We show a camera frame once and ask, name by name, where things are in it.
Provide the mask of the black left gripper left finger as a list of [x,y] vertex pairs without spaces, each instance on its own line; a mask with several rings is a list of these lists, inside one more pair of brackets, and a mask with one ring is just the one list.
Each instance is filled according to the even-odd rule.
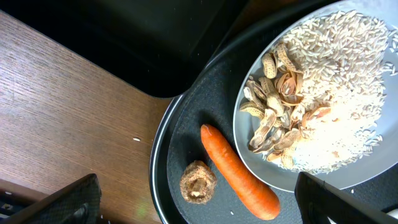
[[48,197],[1,220],[6,224],[96,224],[101,188],[96,174],[88,174]]

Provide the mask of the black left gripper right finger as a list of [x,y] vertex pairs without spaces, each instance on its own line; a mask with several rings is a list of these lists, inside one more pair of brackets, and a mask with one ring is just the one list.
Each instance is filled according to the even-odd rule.
[[294,190],[303,224],[397,224],[397,219],[373,209],[307,172],[298,174]]

